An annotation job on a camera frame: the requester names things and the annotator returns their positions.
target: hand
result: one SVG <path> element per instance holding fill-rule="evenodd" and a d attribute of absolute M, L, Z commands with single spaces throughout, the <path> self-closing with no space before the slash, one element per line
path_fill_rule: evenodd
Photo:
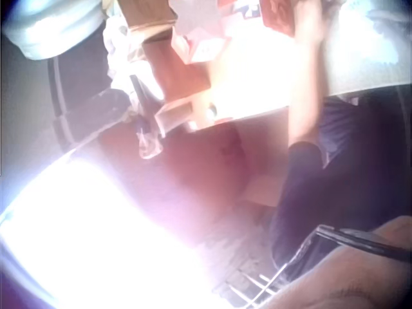
<path fill-rule="evenodd" d="M 294 7 L 296 41 L 320 45 L 326 37 L 330 17 L 341 7 L 341 4 L 342 1 L 334 0 L 297 0 Z"/>

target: forearm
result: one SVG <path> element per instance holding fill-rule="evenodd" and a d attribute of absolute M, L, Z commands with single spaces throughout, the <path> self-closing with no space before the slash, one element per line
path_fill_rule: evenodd
<path fill-rule="evenodd" d="M 289 146 L 300 141 L 317 143 L 323 105 L 319 53 L 320 44 L 296 42 L 294 86 L 289 106 Z"/>

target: shirt sleeve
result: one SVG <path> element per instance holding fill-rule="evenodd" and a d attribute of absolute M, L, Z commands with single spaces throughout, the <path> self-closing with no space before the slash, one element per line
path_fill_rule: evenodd
<path fill-rule="evenodd" d="M 321 224 L 323 162 L 320 149 L 308 142 L 289 148 L 288 175 L 270 226 L 272 255 L 280 267 L 295 254 L 300 244 Z"/>

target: bright light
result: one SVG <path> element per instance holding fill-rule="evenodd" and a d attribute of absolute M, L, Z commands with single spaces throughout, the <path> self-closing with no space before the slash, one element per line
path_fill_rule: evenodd
<path fill-rule="evenodd" d="M 231 308 L 193 252 L 85 160 L 55 162 L 10 210 L 3 243 L 60 308 Z"/>

